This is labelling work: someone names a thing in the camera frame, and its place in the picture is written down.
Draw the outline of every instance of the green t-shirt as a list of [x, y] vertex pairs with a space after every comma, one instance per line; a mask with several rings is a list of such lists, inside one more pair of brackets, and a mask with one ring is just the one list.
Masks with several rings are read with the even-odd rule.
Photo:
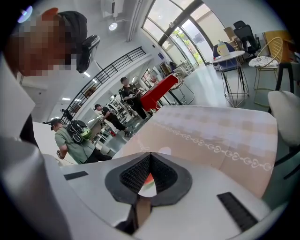
[[55, 133], [55, 141], [58, 147], [67, 145], [67, 152], [78, 163], [85, 163], [95, 149], [95, 146], [88, 140], [84, 140], [81, 144], [73, 141], [68, 133], [67, 126], [61, 127]]

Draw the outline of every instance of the red counter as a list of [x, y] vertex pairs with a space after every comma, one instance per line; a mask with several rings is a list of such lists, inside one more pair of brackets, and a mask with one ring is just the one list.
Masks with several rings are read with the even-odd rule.
[[166, 92], [176, 83], [178, 83], [178, 79], [173, 75], [169, 75], [165, 79], [161, 80], [158, 85], [152, 87], [152, 89], [141, 97], [143, 108], [146, 111], [149, 111], [151, 108], [156, 108], [157, 101], [162, 98], [162, 96], [166, 94]]

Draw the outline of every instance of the gold metal chair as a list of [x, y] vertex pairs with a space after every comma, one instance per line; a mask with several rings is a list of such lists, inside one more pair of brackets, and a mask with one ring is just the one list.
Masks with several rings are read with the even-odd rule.
[[[266, 47], [269, 47], [271, 57], [262, 56], [262, 52]], [[273, 71], [275, 75], [275, 79], [277, 81], [277, 77], [278, 77], [277, 69], [279, 68], [279, 64], [281, 62], [282, 49], [283, 49], [282, 38], [275, 37], [266, 44], [266, 46], [260, 51], [260, 53], [257, 55], [256, 58], [252, 59], [249, 62], [250, 67], [256, 68], [255, 81], [253, 86], [253, 89], [255, 90], [255, 97], [254, 97], [255, 104], [264, 107], [269, 107], [268, 105], [264, 105], [255, 101], [258, 90], [273, 91], [273, 89], [259, 87], [260, 73], [264, 71]], [[257, 80], [257, 86], [255, 87], [257, 72], [258, 72], [258, 80]]]

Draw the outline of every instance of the white cushion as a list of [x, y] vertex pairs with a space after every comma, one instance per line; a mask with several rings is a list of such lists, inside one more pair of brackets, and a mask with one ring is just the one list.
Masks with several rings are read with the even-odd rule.
[[290, 146], [300, 144], [300, 98], [287, 91], [268, 93], [272, 115], [276, 118], [278, 131]]
[[[272, 60], [272, 58], [270, 58], [270, 57], [260, 56], [257, 58], [253, 58], [249, 62], [249, 66], [254, 67], [254, 68], [262, 67], [262, 66], [266, 65], [268, 62], [270, 62], [271, 60]], [[279, 66], [279, 62], [276, 59], [274, 59], [270, 64], [268, 64], [264, 68], [278, 68], [278, 66]]]

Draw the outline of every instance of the black railing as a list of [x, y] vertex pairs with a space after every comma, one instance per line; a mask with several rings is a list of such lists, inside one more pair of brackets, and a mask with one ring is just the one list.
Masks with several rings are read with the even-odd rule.
[[86, 102], [86, 100], [109, 78], [114, 76], [122, 68], [129, 65], [131, 62], [137, 60], [138, 58], [145, 55], [145, 51], [142, 47], [138, 47], [122, 57], [118, 58], [116, 61], [101, 70], [96, 76], [94, 76], [76, 95], [72, 100], [70, 105], [67, 107], [68, 114], [64, 114], [61, 120], [68, 124], [70, 120], [76, 115], [80, 107]]

